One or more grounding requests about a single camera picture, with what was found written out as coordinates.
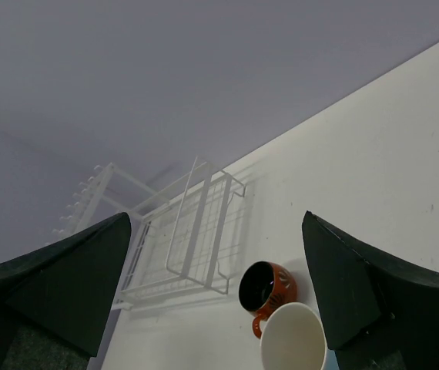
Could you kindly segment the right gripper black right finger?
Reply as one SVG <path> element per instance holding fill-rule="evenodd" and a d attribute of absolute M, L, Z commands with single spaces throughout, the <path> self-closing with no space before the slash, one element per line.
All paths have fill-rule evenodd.
<path fill-rule="evenodd" d="M 439 369 L 439 273 L 306 212 L 303 246 L 341 369 Z"/>

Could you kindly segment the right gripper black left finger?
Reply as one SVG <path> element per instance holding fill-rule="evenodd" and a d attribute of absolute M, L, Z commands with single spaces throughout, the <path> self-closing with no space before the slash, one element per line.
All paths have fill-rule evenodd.
<path fill-rule="evenodd" d="M 119 213 L 0 263 L 0 369 L 85 369 L 97 356 L 132 226 Z"/>

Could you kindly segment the orange mug black interior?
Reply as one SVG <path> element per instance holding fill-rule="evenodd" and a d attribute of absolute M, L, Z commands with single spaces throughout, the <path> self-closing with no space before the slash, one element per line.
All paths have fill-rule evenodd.
<path fill-rule="evenodd" d="M 247 268 L 240 280 L 239 301 L 253 316 L 254 335 L 261 339 L 260 322 L 266 321 L 280 306 L 297 300 L 293 275 L 278 264 L 257 261 Z"/>

